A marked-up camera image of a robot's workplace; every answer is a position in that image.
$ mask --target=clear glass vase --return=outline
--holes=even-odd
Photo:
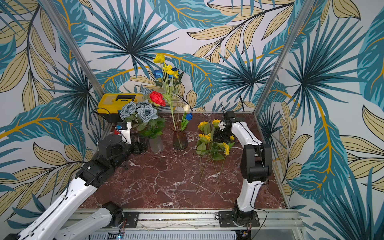
[[[180,131],[180,123],[181,120],[176,120],[176,128],[172,126],[171,129],[173,131],[173,148],[177,150],[183,150],[188,146],[187,133],[185,129]]]
[[[150,138],[149,146],[151,147],[152,152],[157,154],[164,150],[163,140],[161,140],[160,136],[156,136],[155,138]]]

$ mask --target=blue rose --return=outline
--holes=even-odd
[[[140,93],[143,95],[150,95],[153,92],[152,89],[148,89],[146,87],[143,87],[143,84],[140,86]]]
[[[153,71],[153,76],[155,76],[155,79],[163,78],[163,71],[162,70],[155,70]]]
[[[185,116],[185,119],[187,121],[191,121],[192,120],[192,113],[188,113],[186,116]]]
[[[151,104],[137,108],[137,116],[139,116],[143,122],[149,122],[149,120],[159,117],[157,110]]]
[[[126,117],[129,117],[131,114],[133,114],[136,111],[136,108],[137,108],[136,103],[132,101],[124,105],[120,111],[121,119],[124,120]]]

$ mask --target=blue tulip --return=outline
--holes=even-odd
[[[155,79],[158,79],[158,78],[163,78],[163,71],[161,70],[155,70],[153,71],[153,75],[155,76]]]
[[[187,121],[191,121],[192,120],[192,113],[188,113],[186,116],[185,116],[185,119]]]

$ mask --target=metal bracket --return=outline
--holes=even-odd
[[[242,227],[235,225],[233,221],[233,211],[218,212],[220,227]],[[259,217],[257,212],[253,213],[253,218],[250,220],[250,226],[260,227]]]

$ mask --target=red marble table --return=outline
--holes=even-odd
[[[196,141],[199,139],[197,124],[201,121],[211,122],[222,119],[222,114],[196,113],[186,129],[189,139],[188,147],[178,151],[172,147],[173,132],[169,129],[172,118],[169,113],[161,113],[167,119],[167,126],[161,136],[164,151],[154,154],[151,150],[141,155],[131,155],[127,162],[128,169],[120,167],[115,174],[91,195],[80,208],[100,208],[104,203],[113,201],[122,208],[176,208],[176,209],[231,209],[239,196],[243,178],[240,173],[242,148],[237,142],[225,159],[222,173],[219,175],[220,187],[217,183],[214,166],[208,162],[200,187],[200,171],[207,157],[196,154]],[[249,128],[260,138],[256,122],[252,114],[238,113]],[[222,160],[215,162],[219,171]],[[280,190],[274,175],[269,177],[269,184],[263,185],[257,195],[256,208],[285,208]]]

